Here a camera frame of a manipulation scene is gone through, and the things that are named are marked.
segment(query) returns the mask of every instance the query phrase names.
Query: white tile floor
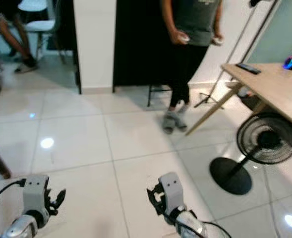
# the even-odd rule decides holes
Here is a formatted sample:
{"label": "white tile floor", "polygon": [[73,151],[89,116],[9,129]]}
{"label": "white tile floor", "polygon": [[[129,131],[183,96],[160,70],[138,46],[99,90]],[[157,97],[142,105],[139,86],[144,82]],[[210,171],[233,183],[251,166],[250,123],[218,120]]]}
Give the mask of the white tile floor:
{"label": "white tile floor", "polygon": [[[44,58],[41,64],[49,67],[48,62]],[[179,131],[167,136],[160,123],[169,92],[154,95],[147,108],[145,87],[79,96],[62,73],[47,77],[40,69],[13,76],[10,67],[3,73],[6,86],[0,95],[0,155],[15,178],[45,173],[53,197],[60,189],[67,191],[59,215],[37,237],[176,238],[146,194],[171,171],[179,175],[185,202],[199,219],[218,222],[233,238],[276,237],[261,165],[245,166],[253,189],[244,196],[221,190],[208,171],[218,156],[241,157],[235,133],[250,111],[237,98],[191,136]],[[204,90],[191,92],[194,103],[199,91]],[[217,96],[224,92],[219,87]],[[193,124],[209,107],[191,109],[185,120]],[[41,147],[46,138],[54,140],[50,149]],[[279,230],[282,237],[292,237],[283,221],[292,214],[292,158],[266,170]],[[0,189],[15,178],[0,177]],[[0,197],[0,233],[22,211],[21,192],[11,188]],[[208,231],[211,238],[225,237],[217,229]]]}

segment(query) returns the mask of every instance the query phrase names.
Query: fan base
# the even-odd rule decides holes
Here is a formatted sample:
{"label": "fan base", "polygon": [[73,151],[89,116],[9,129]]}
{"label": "fan base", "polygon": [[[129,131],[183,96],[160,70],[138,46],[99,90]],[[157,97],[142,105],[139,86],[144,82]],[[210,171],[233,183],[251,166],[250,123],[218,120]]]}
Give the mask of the fan base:
{"label": "fan base", "polygon": [[236,195],[244,195],[251,190],[252,181],[248,171],[243,166],[236,174],[229,176],[237,164],[234,160],[228,158],[216,158],[210,164],[210,173],[218,186],[225,191]]}

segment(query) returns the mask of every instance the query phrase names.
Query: person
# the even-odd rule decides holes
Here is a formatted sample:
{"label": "person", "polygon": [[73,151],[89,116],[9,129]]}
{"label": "person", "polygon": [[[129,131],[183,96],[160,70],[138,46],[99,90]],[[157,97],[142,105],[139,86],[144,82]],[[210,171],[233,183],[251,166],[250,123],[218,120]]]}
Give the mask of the person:
{"label": "person", "polygon": [[[163,129],[187,130],[184,113],[190,106],[188,82],[200,66],[213,38],[223,40],[220,31],[222,0],[161,0],[162,17],[172,42],[172,96],[164,115]],[[176,112],[179,101],[184,105]]]}
{"label": "person", "polygon": [[[18,5],[20,2],[21,0],[0,0],[0,34],[14,49],[13,51],[18,51],[22,57],[22,64],[15,70],[15,73],[29,72],[37,68],[37,63],[30,53],[27,34],[18,14]],[[11,21],[17,29],[22,44],[11,33],[8,21]]]}

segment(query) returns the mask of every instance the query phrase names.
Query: remote control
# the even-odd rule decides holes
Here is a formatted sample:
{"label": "remote control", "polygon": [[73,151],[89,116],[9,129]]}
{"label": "remote control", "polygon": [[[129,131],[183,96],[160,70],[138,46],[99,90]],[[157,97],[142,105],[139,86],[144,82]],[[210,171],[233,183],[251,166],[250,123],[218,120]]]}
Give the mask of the remote control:
{"label": "remote control", "polygon": [[182,40],[183,42],[188,42],[190,41],[190,38],[189,37],[185,37],[185,36],[179,36],[179,39]]}
{"label": "remote control", "polygon": [[221,40],[220,38],[214,37],[212,39],[212,43],[216,46],[221,46],[224,43],[224,40]]}
{"label": "remote control", "polygon": [[237,67],[240,67],[240,68],[242,68],[242,69],[244,69],[244,70],[246,70],[246,71],[248,71],[250,73],[253,73],[253,74],[259,74],[259,73],[261,73],[260,70],[258,70],[256,68],[253,68],[252,66],[246,65],[244,63],[238,63],[238,64],[236,64],[236,66]]}

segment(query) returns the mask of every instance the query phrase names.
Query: wooden table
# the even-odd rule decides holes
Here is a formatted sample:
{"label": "wooden table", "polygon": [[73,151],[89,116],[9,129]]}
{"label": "wooden table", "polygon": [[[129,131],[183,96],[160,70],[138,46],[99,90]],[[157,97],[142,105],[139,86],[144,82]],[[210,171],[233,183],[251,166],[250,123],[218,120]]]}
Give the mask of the wooden table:
{"label": "wooden table", "polygon": [[274,108],[286,119],[292,122],[292,70],[286,70],[281,63],[249,64],[261,70],[254,75],[234,64],[224,64],[222,68],[237,79],[237,85],[229,91],[217,104],[215,104],[187,133],[190,135],[217,109],[219,109],[231,96],[236,94],[242,86],[247,86],[261,100],[254,114],[260,112],[266,105]]}

